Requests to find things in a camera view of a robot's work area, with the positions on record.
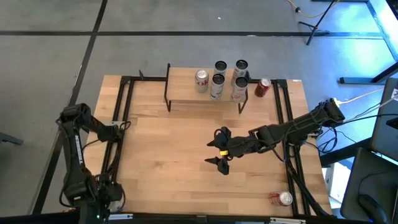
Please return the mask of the grey desk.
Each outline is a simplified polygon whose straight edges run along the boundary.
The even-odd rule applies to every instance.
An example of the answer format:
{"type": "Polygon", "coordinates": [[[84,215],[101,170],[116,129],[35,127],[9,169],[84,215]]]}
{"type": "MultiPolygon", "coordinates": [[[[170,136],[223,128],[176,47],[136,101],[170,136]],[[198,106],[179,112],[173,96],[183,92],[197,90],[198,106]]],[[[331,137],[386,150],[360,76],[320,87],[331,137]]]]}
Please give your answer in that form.
{"type": "Polygon", "coordinates": [[[365,220],[359,194],[370,195],[386,212],[390,224],[398,224],[398,165],[360,149],[353,166],[340,208],[348,220],[365,220]]]}

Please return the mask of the black computer mouse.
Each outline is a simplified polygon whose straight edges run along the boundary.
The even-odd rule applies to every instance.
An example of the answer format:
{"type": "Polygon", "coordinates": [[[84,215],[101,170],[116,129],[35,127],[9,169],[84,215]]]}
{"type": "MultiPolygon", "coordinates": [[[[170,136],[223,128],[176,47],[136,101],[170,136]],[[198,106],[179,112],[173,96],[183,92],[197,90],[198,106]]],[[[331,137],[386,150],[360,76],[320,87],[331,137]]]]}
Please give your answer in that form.
{"type": "Polygon", "coordinates": [[[370,195],[359,194],[358,203],[374,224],[390,224],[386,212],[370,195]]]}

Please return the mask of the slim white can red print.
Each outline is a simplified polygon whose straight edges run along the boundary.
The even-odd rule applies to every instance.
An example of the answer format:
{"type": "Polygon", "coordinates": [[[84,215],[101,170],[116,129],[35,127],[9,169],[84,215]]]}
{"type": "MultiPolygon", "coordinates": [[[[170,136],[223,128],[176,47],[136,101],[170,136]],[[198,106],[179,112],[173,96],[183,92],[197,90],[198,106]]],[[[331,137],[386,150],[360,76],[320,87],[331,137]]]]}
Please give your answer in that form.
{"type": "Polygon", "coordinates": [[[239,103],[244,101],[246,97],[246,90],[248,87],[248,80],[246,77],[238,77],[232,83],[231,100],[239,103]]]}

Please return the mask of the slim white can green print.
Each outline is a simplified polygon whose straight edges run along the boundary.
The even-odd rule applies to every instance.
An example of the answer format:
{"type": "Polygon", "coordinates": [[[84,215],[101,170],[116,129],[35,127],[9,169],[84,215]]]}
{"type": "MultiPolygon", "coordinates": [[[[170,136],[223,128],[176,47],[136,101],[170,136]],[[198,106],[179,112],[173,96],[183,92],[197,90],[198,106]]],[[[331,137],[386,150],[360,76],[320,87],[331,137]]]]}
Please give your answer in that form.
{"type": "Polygon", "coordinates": [[[248,69],[247,61],[245,61],[243,59],[238,60],[234,67],[233,76],[231,78],[231,85],[234,85],[237,78],[245,77],[247,69],[248,69]]]}

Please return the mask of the grey monitor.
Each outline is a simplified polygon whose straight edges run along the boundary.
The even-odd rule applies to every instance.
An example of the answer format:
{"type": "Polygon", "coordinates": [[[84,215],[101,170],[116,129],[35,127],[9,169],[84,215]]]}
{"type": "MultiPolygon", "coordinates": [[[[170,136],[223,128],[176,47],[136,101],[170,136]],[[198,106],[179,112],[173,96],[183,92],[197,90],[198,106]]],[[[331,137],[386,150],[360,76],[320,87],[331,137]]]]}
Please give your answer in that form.
{"type": "Polygon", "coordinates": [[[371,145],[373,149],[384,156],[398,162],[398,129],[387,124],[391,119],[398,118],[398,78],[389,78],[386,81],[381,103],[385,103],[397,96],[395,100],[388,102],[379,108],[376,118],[371,145]]]}

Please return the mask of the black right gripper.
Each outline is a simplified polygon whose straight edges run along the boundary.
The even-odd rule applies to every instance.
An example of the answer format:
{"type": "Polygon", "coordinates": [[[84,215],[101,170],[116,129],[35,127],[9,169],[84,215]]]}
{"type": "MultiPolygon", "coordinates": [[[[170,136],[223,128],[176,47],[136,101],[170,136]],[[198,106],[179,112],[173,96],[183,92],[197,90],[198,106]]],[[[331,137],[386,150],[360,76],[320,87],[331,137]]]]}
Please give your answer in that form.
{"type": "MultiPolygon", "coordinates": [[[[230,157],[243,157],[245,154],[252,153],[252,139],[242,136],[231,138],[231,131],[225,126],[214,131],[213,140],[207,146],[225,147],[227,142],[230,157]]],[[[229,164],[226,157],[208,158],[205,159],[205,162],[216,165],[217,170],[223,175],[229,174],[229,164]]]]}

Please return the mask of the black crossbar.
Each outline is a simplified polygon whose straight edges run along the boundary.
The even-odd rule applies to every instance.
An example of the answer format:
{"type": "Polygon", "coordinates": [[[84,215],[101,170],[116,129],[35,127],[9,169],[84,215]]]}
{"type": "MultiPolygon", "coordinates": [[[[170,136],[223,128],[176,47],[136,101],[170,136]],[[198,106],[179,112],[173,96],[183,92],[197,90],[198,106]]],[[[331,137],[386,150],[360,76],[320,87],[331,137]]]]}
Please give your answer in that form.
{"type": "MultiPolygon", "coordinates": [[[[98,218],[80,220],[80,212],[72,210],[60,213],[44,213],[13,217],[0,217],[0,224],[269,224],[267,216],[229,216],[229,215],[178,215],[157,213],[132,213],[133,219],[101,221],[98,218]]],[[[305,220],[307,224],[374,224],[369,218],[365,220],[340,219],[336,216],[295,215],[292,218],[305,220]]]]}

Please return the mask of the red cola can dark figure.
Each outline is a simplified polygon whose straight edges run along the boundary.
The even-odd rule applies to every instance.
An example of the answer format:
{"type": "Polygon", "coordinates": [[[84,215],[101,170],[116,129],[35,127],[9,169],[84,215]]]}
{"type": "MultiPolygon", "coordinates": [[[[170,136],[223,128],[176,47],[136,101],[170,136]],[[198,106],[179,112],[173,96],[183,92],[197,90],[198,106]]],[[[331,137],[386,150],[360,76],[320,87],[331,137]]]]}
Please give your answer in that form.
{"type": "Polygon", "coordinates": [[[287,207],[292,204],[293,196],[286,190],[272,192],[269,194],[269,200],[273,205],[287,207]]]}

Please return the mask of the grey furniture leg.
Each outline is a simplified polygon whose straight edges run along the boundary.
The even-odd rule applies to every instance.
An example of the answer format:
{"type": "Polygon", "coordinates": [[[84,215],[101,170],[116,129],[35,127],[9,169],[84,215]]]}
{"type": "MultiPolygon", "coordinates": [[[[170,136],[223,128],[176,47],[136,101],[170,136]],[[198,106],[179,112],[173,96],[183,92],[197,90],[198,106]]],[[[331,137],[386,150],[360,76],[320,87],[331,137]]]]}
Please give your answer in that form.
{"type": "Polygon", "coordinates": [[[8,134],[0,132],[0,143],[1,142],[9,142],[11,144],[21,145],[21,144],[23,144],[24,141],[21,139],[15,138],[14,136],[10,136],[8,134]]]}

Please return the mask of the white box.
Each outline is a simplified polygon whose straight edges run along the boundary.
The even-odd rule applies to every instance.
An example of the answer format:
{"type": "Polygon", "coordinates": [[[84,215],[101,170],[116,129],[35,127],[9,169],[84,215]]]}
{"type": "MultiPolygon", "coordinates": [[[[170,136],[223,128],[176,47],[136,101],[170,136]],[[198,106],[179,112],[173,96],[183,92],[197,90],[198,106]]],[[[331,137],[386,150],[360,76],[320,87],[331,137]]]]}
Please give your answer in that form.
{"type": "Polygon", "coordinates": [[[326,191],[332,208],[340,208],[351,171],[340,163],[323,168],[326,191]]]}

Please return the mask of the black tripod stand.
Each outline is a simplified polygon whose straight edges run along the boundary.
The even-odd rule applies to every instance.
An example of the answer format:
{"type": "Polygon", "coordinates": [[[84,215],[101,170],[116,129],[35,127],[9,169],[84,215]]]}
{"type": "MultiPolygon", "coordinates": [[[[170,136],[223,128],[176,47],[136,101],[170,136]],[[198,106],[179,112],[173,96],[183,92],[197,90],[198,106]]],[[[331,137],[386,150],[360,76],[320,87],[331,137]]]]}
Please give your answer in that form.
{"type": "Polygon", "coordinates": [[[321,14],[319,14],[319,15],[317,15],[317,16],[307,16],[307,15],[303,14],[302,11],[301,11],[299,8],[296,8],[295,11],[296,11],[296,12],[299,12],[303,17],[305,17],[305,18],[307,18],[307,19],[314,19],[314,18],[320,17],[319,20],[318,20],[318,22],[317,22],[315,25],[311,25],[311,24],[308,24],[308,23],[302,22],[302,21],[299,21],[299,22],[298,22],[300,25],[306,26],[306,27],[308,27],[308,28],[311,30],[311,33],[310,33],[309,38],[308,38],[308,40],[307,40],[307,42],[306,42],[306,45],[310,45],[312,39],[313,39],[314,36],[315,36],[315,33],[316,33],[316,32],[318,31],[318,29],[319,29],[319,25],[320,25],[321,21],[324,19],[324,17],[325,17],[326,14],[328,13],[328,11],[329,11],[335,4],[339,3],[339,1],[340,1],[340,0],[332,0],[331,3],[329,4],[329,6],[327,7],[327,9],[326,9],[323,13],[321,13],[321,14]]]}

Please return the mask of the black metal rack frame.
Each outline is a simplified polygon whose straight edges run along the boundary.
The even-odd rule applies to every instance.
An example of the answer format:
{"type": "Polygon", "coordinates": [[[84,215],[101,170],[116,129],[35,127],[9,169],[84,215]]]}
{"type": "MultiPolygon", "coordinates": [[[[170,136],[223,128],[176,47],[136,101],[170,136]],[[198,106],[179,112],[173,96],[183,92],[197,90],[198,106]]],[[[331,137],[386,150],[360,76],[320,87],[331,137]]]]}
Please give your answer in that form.
{"type": "Polygon", "coordinates": [[[393,43],[391,42],[391,38],[389,35],[386,33],[386,30],[384,26],[381,23],[381,20],[379,16],[376,13],[375,8],[371,4],[370,0],[366,1],[366,5],[369,9],[370,14],[372,15],[377,28],[380,31],[380,34],[383,38],[383,41],[387,45],[387,48],[390,51],[390,54],[392,55],[393,59],[396,61],[393,65],[385,69],[383,72],[380,74],[376,75],[375,77],[372,78],[366,78],[366,77],[341,77],[340,78],[340,83],[341,84],[347,84],[347,85],[383,85],[385,84],[386,80],[388,78],[391,78],[393,75],[398,73],[398,52],[395,50],[393,43]]]}

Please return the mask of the wooden shelf black metal legs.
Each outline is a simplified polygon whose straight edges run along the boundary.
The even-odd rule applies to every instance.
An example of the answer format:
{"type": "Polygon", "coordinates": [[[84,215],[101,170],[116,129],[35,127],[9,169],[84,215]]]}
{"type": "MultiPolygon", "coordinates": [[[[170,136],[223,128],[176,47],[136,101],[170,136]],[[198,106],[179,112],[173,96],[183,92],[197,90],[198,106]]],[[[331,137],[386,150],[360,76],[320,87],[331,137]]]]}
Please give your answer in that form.
{"type": "MultiPolygon", "coordinates": [[[[202,103],[207,101],[234,102],[231,100],[232,86],[231,81],[232,69],[227,70],[222,96],[219,100],[210,100],[211,80],[213,77],[213,69],[210,68],[183,68],[171,67],[167,68],[167,87],[165,89],[165,101],[169,104],[175,103],[202,103]],[[195,89],[195,74],[198,70],[206,70],[209,74],[208,89],[204,93],[199,93],[195,89]]],[[[246,102],[248,101],[248,91],[244,101],[238,104],[239,114],[242,113],[246,102]]]]}

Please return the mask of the black floor beam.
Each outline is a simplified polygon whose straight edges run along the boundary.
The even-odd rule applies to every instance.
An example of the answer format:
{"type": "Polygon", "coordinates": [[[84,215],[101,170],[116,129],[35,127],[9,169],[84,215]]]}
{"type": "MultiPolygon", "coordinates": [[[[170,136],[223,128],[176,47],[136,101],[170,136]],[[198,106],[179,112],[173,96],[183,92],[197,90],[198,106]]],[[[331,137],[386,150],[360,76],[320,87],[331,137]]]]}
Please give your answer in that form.
{"type": "Polygon", "coordinates": [[[351,144],[336,151],[328,152],[320,156],[322,167],[328,167],[331,164],[342,161],[350,157],[355,157],[359,149],[367,149],[370,146],[371,138],[364,139],[360,142],[351,144]]]}

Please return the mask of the silver mounting bracket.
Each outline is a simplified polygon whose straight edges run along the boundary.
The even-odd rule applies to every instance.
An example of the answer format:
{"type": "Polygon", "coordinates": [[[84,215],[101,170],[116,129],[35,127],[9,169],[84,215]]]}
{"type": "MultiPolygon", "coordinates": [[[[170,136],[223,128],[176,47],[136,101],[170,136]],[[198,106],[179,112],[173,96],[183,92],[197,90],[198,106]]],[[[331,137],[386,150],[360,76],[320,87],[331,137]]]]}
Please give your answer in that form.
{"type": "Polygon", "coordinates": [[[109,216],[109,221],[130,220],[130,219],[133,219],[133,217],[134,217],[134,215],[131,213],[111,214],[109,216]]]}
{"type": "Polygon", "coordinates": [[[307,224],[305,220],[271,217],[269,224],[307,224]]]}

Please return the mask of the slim white can blue print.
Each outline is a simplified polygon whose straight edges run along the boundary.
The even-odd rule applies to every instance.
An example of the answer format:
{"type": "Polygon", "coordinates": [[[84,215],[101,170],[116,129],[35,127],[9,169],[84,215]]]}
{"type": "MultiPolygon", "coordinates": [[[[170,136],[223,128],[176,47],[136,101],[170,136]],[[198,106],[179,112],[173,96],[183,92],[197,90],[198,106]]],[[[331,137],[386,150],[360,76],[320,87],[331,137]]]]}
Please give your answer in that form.
{"type": "Polygon", "coordinates": [[[211,80],[210,100],[219,100],[225,83],[225,77],[222,74],[214,74],[211,80]]]}

